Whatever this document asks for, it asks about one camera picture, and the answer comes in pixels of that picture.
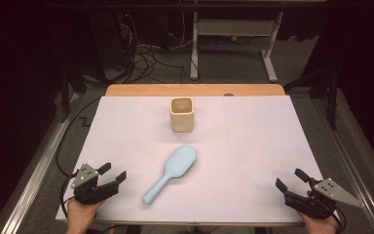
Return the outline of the light blue hairbrush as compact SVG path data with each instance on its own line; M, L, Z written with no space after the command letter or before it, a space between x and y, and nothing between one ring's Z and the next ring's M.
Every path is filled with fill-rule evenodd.
M197 151L191 145L181 145L168 157L165 162L163 176L145 193L142 201L151 205L169 180L184 176L197 159Z

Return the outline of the white metal desk frame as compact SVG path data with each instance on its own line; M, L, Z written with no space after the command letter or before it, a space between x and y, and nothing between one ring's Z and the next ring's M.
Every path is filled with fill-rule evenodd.
M247 19L199 19L197 13L193 17L193 41L190 61L190 78L199 78L199 52L198 39L200 36L244 36L244 37L268 37L269 44L266 50L260 52L269 80L278 82L276 71L271 60L277 35L281 27L283 12L279 12L275 19L271 20L247 20Z

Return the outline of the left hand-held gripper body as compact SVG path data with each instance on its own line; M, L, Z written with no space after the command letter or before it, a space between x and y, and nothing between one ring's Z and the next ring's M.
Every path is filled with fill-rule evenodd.
M102 202L119 192L119 185L116 181L98 185L98 178L102 176L87 163L84 163L77 171L71 184L75 199L83 205L93 205Z

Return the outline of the white paper table cover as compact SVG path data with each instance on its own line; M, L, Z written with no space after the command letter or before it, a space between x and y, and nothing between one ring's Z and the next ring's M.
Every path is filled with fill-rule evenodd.
M77 162L111 163L101 183L123 171L118 195L99 209L111 223L294 226L300 217L284 203L279 178L305 194L303 170L323 177L288 96L195 97L192 132L172 131L169 97L104 97ZM181 145L197 159L168 181L151 205L142 197L163 176L165 162Z

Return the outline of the silver metal floor rail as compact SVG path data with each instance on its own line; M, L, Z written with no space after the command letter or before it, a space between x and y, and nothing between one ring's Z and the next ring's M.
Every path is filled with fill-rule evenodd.
M27 180L26 185L23 187L10 216L6 220L3 229L0 231L0 234L17 234L19 231L21 224L25 220L28 211L37 197L51 163L55 159L61 140L72 122L72 115L77 110L77 106L80 102L81 97L74 94L68 102L70 106L69 112L65 117L60 117L56 120L54 125L50 128L50 133L44 137L43 146L38 153L39 160L33 167L33 171Z
M312 103L335 145L343 174L364 205L363 211L374 233L374 150L343 99L337 104L336 130L328 123L324 103L320 99L313 99Z

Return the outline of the black metal stand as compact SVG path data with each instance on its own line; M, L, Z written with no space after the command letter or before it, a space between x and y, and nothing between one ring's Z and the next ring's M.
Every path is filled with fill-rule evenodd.
M326 64L284 85L283 89L288 92L293 88L304 86L311 87L309 90L310 98L327 97L326 120L331 129L336 131L338 68L334 65Z
M76 94L83 94L87 89L82 70L74 63L64 64L60 71L61 123L66 121L70 112L69 88Z

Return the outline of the person's left hand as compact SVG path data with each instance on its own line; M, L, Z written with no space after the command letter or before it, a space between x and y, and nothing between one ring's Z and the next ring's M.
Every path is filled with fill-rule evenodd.
M93 205L83 205L76 199L67 202L67 228L68 227L86 227L89 228L93 223L97 210L103 205L98 202Z

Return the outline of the person's right hand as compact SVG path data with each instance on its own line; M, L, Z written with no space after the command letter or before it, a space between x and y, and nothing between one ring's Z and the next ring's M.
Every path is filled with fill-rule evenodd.
M336 234L339 229L338 222L333 217L315 219L298 212L303 219L309 234Z

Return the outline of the beige square cup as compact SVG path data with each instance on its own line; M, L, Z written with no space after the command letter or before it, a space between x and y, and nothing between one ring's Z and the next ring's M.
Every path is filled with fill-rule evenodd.
M194 102L191 97L174 97L170 100L171 129L175 133L190 133L194 129Z

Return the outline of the dark computer tower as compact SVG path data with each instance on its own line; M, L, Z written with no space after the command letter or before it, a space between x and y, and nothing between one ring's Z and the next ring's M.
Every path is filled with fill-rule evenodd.
M91 14L96 42L106 68L128 67L132 55L132 31L115 12Z

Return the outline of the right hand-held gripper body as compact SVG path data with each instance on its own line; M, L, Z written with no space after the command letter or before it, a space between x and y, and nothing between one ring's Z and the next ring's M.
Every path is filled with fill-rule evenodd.
M284 188L284 203L290 208L312 218L326 219L334 215L338 202L362 208L359 200L333 179L304 179L311 187L311 195L303 197Z

